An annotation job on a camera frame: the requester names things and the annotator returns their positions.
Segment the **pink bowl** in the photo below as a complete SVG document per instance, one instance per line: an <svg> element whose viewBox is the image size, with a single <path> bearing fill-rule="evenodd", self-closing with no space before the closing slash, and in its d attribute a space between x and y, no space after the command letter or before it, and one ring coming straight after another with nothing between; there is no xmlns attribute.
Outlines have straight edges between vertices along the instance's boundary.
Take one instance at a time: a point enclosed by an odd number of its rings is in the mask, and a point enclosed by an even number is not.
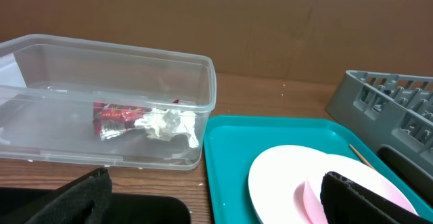
<svg viewBox="0 0 433 224"><path fill-rule="evenodd" d="M410 201L395 185L362 162L336 154L325 154L318 157L318 160L319 162L311 165L307 171L303 193L304 206L312 223L327 223L320 193L322 178L330 171L353 180L413 214L416 213Z"/></svg>

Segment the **teal serving tray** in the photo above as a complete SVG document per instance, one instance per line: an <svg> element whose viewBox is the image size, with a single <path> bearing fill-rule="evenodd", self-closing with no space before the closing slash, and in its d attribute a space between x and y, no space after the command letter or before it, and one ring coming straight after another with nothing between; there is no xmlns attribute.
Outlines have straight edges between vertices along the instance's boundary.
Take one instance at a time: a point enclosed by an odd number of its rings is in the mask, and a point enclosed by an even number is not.
<svg viewBox="0 0 433 224"><path fill-rule="evenodd" d="M432 220L432 209L354 133L326 119L216 116L208 121L204 150L215 223L260 223L248 189L255 158L280 145L299 145L359 160L353 145L375 170L407 197L416 214Z"/></svg>

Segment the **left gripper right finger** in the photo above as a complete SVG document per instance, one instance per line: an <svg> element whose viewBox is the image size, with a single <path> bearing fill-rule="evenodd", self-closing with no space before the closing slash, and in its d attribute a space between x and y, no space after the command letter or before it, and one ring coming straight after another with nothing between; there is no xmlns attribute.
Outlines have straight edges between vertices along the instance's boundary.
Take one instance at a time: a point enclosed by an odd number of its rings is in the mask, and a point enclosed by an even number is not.
<svg viewBox="0 0 433 224"><path fill-rule="evenodd" d="M322 178L320 200L329 224L432 224L333 171Z"/></svg>

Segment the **black rectangular tray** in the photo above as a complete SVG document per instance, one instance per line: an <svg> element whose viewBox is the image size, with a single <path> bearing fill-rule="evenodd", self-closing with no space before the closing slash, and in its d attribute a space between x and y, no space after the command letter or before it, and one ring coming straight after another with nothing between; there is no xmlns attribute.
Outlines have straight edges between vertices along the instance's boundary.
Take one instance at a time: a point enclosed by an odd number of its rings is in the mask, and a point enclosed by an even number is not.
<svg viewBox="0 0 433 224"><path fill-rule="evenodd" d="M11 212L42 196L50 189L1 188L1 214ZM188 207L170 196L113 193L103 224L190 224Z"/></svg>

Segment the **red snack wrapper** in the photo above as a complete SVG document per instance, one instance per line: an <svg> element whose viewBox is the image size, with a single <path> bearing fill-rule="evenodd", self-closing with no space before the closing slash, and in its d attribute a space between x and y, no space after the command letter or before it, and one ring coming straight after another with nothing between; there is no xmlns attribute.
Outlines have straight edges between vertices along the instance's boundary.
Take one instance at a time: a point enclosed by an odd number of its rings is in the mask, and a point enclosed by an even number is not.
<svg viewBox="0 0 433 224"><path fill-rule="evenodd" d="M119 104L93 103L93 126L102 141L111 139L138 140L147 137L145 129L136 129L134 122L155 108Z"/></svg>

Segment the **clear plastic bin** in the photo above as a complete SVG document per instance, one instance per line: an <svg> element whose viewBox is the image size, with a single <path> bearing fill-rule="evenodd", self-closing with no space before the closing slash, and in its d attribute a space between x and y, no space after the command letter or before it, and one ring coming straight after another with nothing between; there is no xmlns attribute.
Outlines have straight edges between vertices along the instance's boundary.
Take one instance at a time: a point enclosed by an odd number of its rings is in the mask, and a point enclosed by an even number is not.
<svg viewBox="0 0 433 224"><path fill-rule="evenodd" d="M197 167L217 78L206 56L51 35L1 44L1 157L188 171ZM102 141L93 103L196 113L197 148L170 141Z"/></svg>

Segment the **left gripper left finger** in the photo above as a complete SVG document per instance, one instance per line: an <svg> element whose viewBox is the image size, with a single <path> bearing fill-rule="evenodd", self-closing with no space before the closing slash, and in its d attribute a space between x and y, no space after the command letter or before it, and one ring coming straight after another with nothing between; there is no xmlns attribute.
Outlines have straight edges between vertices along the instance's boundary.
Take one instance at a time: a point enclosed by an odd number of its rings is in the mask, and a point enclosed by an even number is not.
<svg viewBox="0 0 433 224"><path fill-rule="evenodd" d="M112 194L112 180L105 168L95 169L34 201L27 223L102 222Z"/></svg>

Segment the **white napkin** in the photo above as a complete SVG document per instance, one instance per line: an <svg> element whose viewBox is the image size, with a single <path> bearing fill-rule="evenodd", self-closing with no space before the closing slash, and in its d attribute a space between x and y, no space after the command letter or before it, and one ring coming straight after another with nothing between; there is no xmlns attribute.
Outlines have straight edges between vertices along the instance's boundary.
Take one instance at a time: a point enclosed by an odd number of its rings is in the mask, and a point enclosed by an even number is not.
<svg viewBox="0 0 433 224"><path fill-rule="evenodd" d="M196 113L180 110L153 109L134 122L136 129L145 129L147 137L170 141L177 135L187 138L190 148L197 148L199 140L195 133Z"/></svg>

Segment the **grey dishwasher rack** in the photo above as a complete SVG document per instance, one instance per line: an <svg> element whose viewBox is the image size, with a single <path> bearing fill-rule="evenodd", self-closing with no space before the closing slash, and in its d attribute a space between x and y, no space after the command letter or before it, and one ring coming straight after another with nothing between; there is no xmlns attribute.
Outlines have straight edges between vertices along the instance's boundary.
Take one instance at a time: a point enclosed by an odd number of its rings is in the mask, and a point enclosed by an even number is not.
<svg viewBox="0 0 433 224"><path fill-rule="evenodd" d="M432 178L432 78L348 70L325 110L374 152L389 148Z"/></svg>

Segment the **right wooden chopstick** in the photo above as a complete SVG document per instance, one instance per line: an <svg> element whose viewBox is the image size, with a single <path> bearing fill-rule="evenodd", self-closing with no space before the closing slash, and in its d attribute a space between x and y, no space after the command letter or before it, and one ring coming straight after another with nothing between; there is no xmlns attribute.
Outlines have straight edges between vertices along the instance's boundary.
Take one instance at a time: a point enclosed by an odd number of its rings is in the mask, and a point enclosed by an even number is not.
<svg viewBox="0 0 433 224"><path fill-rule="evenodd" d="M359 160L363 163L363 164L365 164L365 165L367 165L369 168L371 168L371 169L373 169L373 170L375 170L375 168L373 167L373 165L372 164L370 164L369 162L368 162L368 160L353 146L353 145L351 145L351 144L349 144L348 145L349 146L349 148L357 155L357 157L359 158Z"/></svg>

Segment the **pink round plate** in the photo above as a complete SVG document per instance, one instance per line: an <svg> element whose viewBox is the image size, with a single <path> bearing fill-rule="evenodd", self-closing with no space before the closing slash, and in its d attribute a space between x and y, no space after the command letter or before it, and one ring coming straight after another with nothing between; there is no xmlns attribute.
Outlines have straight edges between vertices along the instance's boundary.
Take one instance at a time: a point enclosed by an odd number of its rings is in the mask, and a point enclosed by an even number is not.
<svg viewBox="0 0 433 224"><path fill-rule="evenodd" d="M259 154L250 167L248 189L261 223L312 223L303 193L307 171L326 153L280 145Z"/></svg>

